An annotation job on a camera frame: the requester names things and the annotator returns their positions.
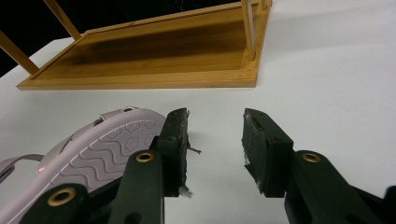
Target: bamboo tray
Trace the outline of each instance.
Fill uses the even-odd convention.
[[[32,69],[20,90],[256,86],[271,0],[242,0],[83,35],[57,14],[52,0],[46,3],[75,41]]]

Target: shoe sole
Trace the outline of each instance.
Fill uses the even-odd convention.
[[[121,177],[129,156],[149,149],[164,122],[163,115],[138,108],[94,126],[68,145],[29,189],[0,212],[0,223],[18,223],[42,193],[63,183],[78,183],[91,192]]]

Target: brass screw insert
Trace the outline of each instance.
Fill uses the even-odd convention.
[[[314,153],[309,153],[309,152],[303,154],[303,159],[306,161],[310,161],[310,162],[321,162],[321,159],[319,156],[317,156]]]
[[[47,200],[47,204],[52,207],[60,206],[72,201],[76,196],[76,190],[72,188],[60,189],[53,193]]]
[[[154,159],[154,155],[148,152],[143,152],[136,157],[136,160],[140,162],[148,162],[152,159]]]

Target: wavy tread pattern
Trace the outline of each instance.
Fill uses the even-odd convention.
[[[50,188],[63,183],[79,183],[88,192],[123,175],[128,158],[149,149],[162,127],[153,120],[140,120],[120,126],[92,142],[51,180]]]

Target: white surface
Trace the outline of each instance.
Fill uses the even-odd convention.
[[[135,105],[190,112],[192,199],[166,199],[166,223],[287,223],[282,199],[261,196],[244,168],[242,115],[268,113],[294,149],[325,155],[354,186],[383,196],[396,184],[396,2],[276,0],[254,89],[19,91],[19,66],[0,78],[0,159],[47,153],[103,112]],[[71,39],[48,44],[42,65]],[[21,162],[0,207],[35,176]]]

